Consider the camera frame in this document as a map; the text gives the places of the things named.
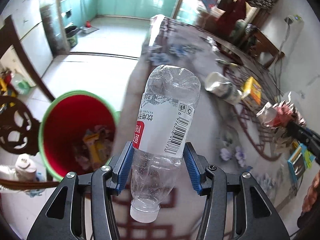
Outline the person's right hand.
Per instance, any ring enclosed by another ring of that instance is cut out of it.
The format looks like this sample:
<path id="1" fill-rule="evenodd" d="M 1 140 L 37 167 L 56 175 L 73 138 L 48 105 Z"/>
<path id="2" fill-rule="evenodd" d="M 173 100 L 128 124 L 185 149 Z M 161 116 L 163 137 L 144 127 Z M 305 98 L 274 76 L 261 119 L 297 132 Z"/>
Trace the person's right hand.
<path id="1" fill-rule="evenodd" d="M 304 197 L 303 200 L 303 205 L 302 205 L 302 213 L 309 212 L 313 206 L 313 204 L 317 200 L 317 189 L 319 187 L 319 175 L 317 174 L 313 181 L 312 184 L 309 186 L 308 191 L 306 196 Z"/>

